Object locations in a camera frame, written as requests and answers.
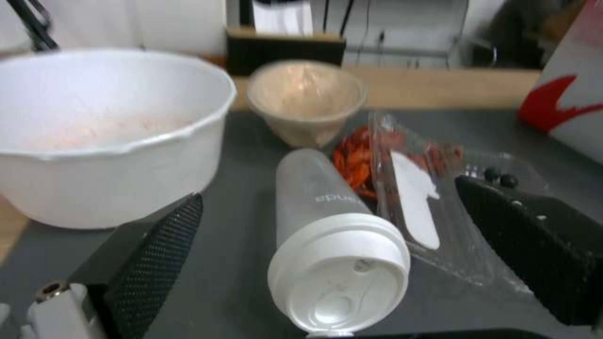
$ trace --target dark object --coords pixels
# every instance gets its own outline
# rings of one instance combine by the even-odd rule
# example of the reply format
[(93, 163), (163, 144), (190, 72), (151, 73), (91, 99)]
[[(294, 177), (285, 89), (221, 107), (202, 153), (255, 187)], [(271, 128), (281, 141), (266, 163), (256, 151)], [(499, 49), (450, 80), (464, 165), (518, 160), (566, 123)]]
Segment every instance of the dark object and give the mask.
[(456, 189), (496, 253), (567, 325), (594, 325), (603, 305), (603, 226), (560, 200), (459, 176)]
[(84, 284), (109, 338), (142, 338), (185, 263), (201, 221), (196, 194), (120, 226), (69, 278)]
[(519, 180), (512, 174), (503, 174), (500, 176), (500, 185), (506, 188), (515, 188), (519, 185)]
[[(530, 35), (537, 36), (545, 19), (561, 8), (559, 0), (505, 1), (486, 32), (486, 40), (497, 48), (496, 67), (542, 68), (543, 50)], [(487, 62), (490, 56), (483, 49), (476, 49), (474, 58)]]
[(531, 332), (516, 329), (483, 329), (475, 331), (436, 332), (425, 334), (383, 335), (364, 339), (548, 339)]
[(21, 21), (29, 31), (31, 40), (34, 43), (34, 49), (36, 51), (58, 49), (58, 44), (48, 34), (51, 27), (50, 14), (38, 0), (28, 1), (38, 11), (43, 21), (38, 20), (25, 0), (8, 0), (8, 3), (13, 7), (17, 15), (19, 15)]
[(327, 31), (327, 18), (329, 17), (329, 0), (324, 0), (323, 32)]
[(246, 76), (264, 64), (278, 60), (316, 60), (341, 65), (345, 41), (335, 37), (258, 36), (254, 31), (227, 32), (226, 69), (231, 75)]
[(487, 182), (495, 182), (500, 178), (500, 171), (494, 166), (488, 167), (484, 171), (484, 178)]
[(350, 12), (352, 11), (352, 7), (354, 6), (354, 0), (348, 0), (346, 13), (343, 16), (343, 22), (341, 23), (341, 29), (339, 29), (339, 36), (343, 37), (343, 34), (346, 32), (347, 20), (350, 18)]

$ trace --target textured black rubber pad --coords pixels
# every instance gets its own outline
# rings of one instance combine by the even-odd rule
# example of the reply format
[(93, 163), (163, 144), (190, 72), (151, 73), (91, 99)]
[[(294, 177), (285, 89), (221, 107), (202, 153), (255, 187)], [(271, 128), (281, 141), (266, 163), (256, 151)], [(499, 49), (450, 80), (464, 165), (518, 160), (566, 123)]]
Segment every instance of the textured black rubber pad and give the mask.
[(562, 201), (460, 176), (473, 222), (541, 303), (567, 325), (593, 325), (603, 305), (603, 226)]

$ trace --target plastic wrap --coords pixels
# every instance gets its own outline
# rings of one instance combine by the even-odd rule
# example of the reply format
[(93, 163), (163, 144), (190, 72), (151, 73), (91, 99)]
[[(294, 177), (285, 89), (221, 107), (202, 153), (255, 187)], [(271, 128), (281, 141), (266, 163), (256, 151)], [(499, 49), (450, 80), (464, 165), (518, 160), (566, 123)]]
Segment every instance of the plastic wrap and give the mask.
[[(459, 145), (439, 144), (424, 139), (404, 128), (395, 115), (372, 113), (370, 130), (371, 167), (379, 200), (378, 212), (400, 229), (412, 255), (476, 285), (489, 285), (495, 278), (501, 277), (516, 290), (528, 291), (521, 280), (493, 256), (465, 211), (454, 178), (461, 174), (483, 177), (485, 169), (494, 166), (502, 173), (515, 175), (519, 179), (520, 189), (545, 194), (546, 183), (536, 171), (528, 163), (507, 153), (469, 150)], [(433, 184), (433, 192), (425, 196), (412, 196), (412, 208), (408, 207), (408, 193), (403, 191), (401, 195), (400, 190), (411, 190), (409, 186), (416, 185), (418, 179), (400, 178), (411, 174), (408, 170), (400, 170), (399, 162), (396, 162), (399, 158), (413, 163), (409, 166), (427, 174), (426, 177)], [(407, 225), (407, 219), (413, 221), (411, 214), (419, 209), (417, 206), (420, 207), (422, 199), (426, 200), (431, 212), (438, 242), (428, 241), (433, 239), (429, 236), (427, 241), (421, 239)], [(401, 201), (406, 201), (404, 208)], [(427, 224), (429, 222), (423, 222), (421, 227)]]

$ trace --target white bottle lid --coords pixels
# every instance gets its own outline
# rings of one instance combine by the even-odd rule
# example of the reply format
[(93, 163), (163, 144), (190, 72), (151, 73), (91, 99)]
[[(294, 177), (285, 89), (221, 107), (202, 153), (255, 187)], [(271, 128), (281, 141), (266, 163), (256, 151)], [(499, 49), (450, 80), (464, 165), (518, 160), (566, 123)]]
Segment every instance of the white bottle lid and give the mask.
[(350, 337), (398, 305), (409, 270), (404, 238), (389, 221), (339, 214), (302, 227), (280, 246), (268, 286), (308, 337)]

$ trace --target white paper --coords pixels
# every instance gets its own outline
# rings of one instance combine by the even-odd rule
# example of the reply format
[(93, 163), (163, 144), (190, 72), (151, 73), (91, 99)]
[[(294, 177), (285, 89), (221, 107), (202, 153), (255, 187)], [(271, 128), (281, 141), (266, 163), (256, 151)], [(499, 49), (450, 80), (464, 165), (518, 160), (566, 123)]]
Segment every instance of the white paper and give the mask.
[(265, 5), (253, 1), (253, 21), (258, 33), (312, 35), (312, 10), (309, 1)]
[(400, 195), (406, 230), (412, 238), (428, 249), (440, 247), (440, 237), (427, 204), (427, 198), (439, 199), (429, 175), (401, 153), (391, 152), (391, 161)]

